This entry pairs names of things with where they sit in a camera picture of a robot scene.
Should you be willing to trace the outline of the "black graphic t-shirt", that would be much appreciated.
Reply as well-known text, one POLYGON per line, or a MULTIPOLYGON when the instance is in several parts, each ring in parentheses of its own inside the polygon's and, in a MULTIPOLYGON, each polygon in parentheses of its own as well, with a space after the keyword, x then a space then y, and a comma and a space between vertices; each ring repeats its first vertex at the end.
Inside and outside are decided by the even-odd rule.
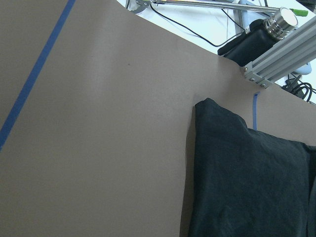
POLYGON ((316 149, 247 127, 205 99, 195 106, 191 237, 313 237, 316 149))

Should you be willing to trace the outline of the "black bottle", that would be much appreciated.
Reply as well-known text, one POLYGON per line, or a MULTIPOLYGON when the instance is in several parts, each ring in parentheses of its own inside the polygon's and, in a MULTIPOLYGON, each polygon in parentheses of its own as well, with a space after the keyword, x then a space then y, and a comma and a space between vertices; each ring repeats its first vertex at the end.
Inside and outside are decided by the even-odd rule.
POLYGON ((243 67, 283 40, 297 26, 294 12, 282 7, 267 19, 253 21, 247 32, 219 48, 217 53, 243 67))

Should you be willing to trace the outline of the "aluminium frame post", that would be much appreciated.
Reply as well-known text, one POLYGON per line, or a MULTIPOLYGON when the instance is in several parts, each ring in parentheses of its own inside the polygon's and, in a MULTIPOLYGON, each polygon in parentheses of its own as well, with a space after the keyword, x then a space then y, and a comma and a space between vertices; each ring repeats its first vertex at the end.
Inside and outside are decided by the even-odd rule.
POLYGON ((316 58, 316 18, 276 43, 263 55, 244 66, 246 80, 268 88, 316 58))

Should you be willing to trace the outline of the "metal reacher grabber tool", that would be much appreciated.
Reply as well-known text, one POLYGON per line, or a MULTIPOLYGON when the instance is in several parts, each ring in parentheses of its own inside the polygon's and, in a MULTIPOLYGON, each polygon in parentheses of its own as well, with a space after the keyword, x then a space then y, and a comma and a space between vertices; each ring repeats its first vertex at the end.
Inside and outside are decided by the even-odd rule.
POLYGON ((208 7, 218 9, 232 9, 240 11, 253 11, 261 12, 264 14, 274 14, 281 8, 257 6, 251 4, 229 3, 213 0, 127 0, 125 8, 132 11, 134 14, 139 14, 152 4, 167 4, 167 5, 180 5, 192 7, 208 7))

